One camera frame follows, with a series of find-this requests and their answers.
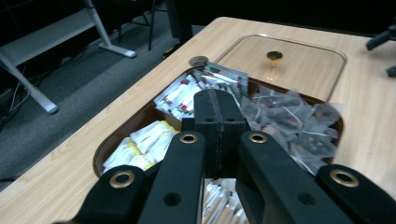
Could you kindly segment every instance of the black bracket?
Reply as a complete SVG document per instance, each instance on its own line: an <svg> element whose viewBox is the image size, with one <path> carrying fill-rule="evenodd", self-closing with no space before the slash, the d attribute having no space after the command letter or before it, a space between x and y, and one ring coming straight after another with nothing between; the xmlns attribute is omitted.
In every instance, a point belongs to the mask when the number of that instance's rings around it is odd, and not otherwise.
<svg viewBox="0 0 396 224"><path fill-rule="evenodd" d="M58 223L201 223L205 178L236 178L249 223L396 223L396 202L341 165L309 175L269 134L251 131L231 94L194 95L165 158L104 173L78 214Z"/></svg>
<svg viewBox="0 0 396 224"><path fill-rule="evenodd" d="M388 27L388 30L369 40L366 44L366 48L368 50L372 50L389 40L396 40L396 18L393 24ZM396 77L396 66L392 66L387 69L387 73L389 77Z"/></svg>

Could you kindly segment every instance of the brass grommet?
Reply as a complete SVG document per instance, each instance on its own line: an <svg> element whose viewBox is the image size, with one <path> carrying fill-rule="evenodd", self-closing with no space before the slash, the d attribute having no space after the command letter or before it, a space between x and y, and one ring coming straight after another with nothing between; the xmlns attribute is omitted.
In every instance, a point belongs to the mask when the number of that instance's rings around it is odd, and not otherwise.
<svg viewBox="0 0 396 224"><path fill-rule="evenodd" d="M121 175L127 175L128 178L123 182L119 182L117 178ZM128 187L133 182L134 182L134 173L132 173L132 171L130 170L118 171L110 178L110 186L113 187L114 189L122 189Z"/></svg>
<svg viewBox="0 0 396 224"><path fill-rule="evenodd" d="M191 67L204 66L206 62L209 62L206 56L195 56L189 60L189 65Z"/></svg>
<svg viewBox="0 0 396 224"><path fill-rule="evenodd" d="M180 136L180 141L182 143L191 144L198 140L198 137L192 133L186 133Z"/></svg>
<svg viewBox="0 0 396 224"><path fill-rule="evenodd" d="M359 185L359 180L350 172L335 169L330 172L332 180L340 185L344 185L349 188L355 188Z"/></svg>
<svg viewBox="0 0 396 224"><path fill-rule="evenodd" d="M259 133L253 133L253 134L249 135L248 139L250 139L250 141L255 142L255 143L264 143L267 141L267 137L265 135L259 134Z"/></svg>
<svg viewBox="0 0 396 224"><path fill-rule="evenodd" d="M282 60L283 54L279 51L270 51L267 53L267 58L271 62L271 67L275 68L276 64Z"/></svg>

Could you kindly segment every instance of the wooden table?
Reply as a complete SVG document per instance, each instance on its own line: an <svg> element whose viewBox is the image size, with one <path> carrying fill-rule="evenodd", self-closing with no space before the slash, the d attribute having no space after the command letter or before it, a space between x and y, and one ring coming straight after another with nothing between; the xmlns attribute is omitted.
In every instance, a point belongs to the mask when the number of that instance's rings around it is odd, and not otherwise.
<svg viewBox="0 0 396 224"><path fill-rule="evenodd" d="M102 141L189 68L190 58L205 55L215 61L242 35L255 33L345 53L348 62L331 99L346 106L335 163L360 171L396 199L396 79L386 73L396 64L396 43L368 51L366 37L219 18L3 190L0 223L51 223L72 218L98 180L92 157Z"/></svg>

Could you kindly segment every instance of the clear plastic lid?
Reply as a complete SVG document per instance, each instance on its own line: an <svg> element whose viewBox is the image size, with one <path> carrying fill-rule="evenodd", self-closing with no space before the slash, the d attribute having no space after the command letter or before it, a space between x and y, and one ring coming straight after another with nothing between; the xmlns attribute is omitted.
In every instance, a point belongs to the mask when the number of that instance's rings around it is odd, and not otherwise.
<svg viewBox="0 0 396 224"><path fill-rule="evenodd" d="M240 38L215 63L329 101L347 56L336 49L259 34Z"/></svg>

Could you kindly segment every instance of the chair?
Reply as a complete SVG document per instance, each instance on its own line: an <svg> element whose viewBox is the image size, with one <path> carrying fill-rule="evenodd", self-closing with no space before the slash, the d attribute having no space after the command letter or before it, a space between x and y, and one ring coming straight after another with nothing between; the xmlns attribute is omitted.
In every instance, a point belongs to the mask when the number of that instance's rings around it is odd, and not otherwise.
<svg viewBox="0 0 396 224"><path fill-rule="evenodd" d="M121 42L122 40L122 25L125 23L134 23L138 25L144 25L149 27L148 33L148 50L151 50L151 42L152 42L152 32L154 27L154 18L155 18L155 11L166 11L162 9L156 8L162 0L113 0L112 4L118 11L118 32L119 32L119 39L118 41ZM150 21L146 16L146 12L151 13ZM142 16L145 22L136 22L132 21L134 18Z"/></svg>

